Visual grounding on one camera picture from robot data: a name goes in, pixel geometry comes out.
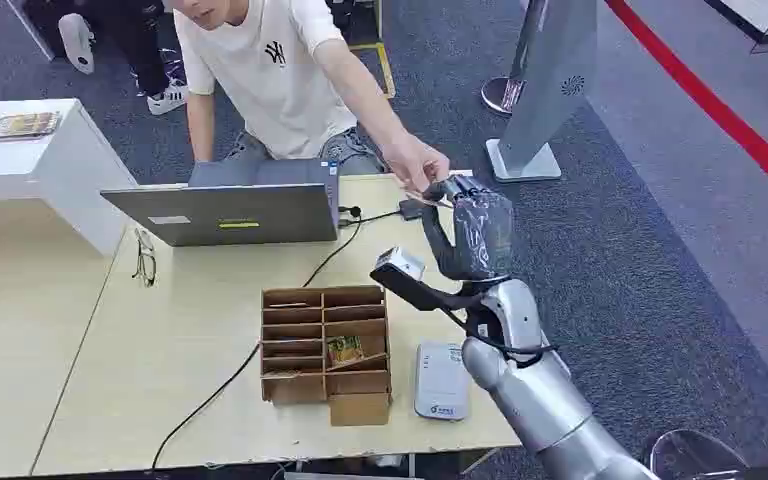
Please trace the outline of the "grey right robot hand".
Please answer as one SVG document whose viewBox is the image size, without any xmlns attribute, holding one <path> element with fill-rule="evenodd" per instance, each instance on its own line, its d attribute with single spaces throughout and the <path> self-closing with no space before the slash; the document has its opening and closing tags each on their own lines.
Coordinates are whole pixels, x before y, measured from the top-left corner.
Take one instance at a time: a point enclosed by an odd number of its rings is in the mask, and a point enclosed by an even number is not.
<svg viewBox="0 0 768 480">
<path fill-rule="evenodd" d="M 438 270 L 456 281 L 484 282 L 511 274 L 511 201 L 470 176 L 453 175 L 422 194 L 422 225 Z M 438 207 L 452 205 L 454 239 L 446 235 Z"/>
</svg>

